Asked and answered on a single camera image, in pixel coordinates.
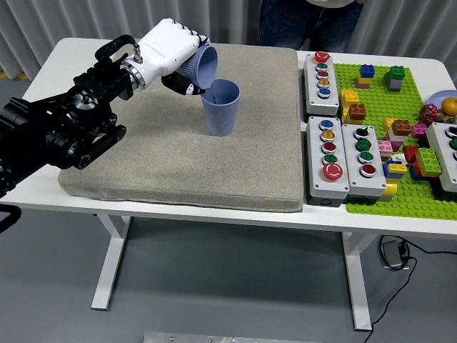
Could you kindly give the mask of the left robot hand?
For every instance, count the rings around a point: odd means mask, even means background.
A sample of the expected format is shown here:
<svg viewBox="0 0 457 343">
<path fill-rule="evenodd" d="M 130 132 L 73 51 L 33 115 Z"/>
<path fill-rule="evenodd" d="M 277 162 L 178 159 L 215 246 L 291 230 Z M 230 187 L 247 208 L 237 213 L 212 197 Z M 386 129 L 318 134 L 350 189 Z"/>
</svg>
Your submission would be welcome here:
<svg viewBox="0 0 457 343">
<path fill-rule="evenodd" d="M 213 84 L 218 54 L 209 38 L 173 19 L 163 19 L 139 43 L 139 51 L 124 63 L 137 90 L 156 78 L 183 95 L 199 95 Z"/>
</svg>

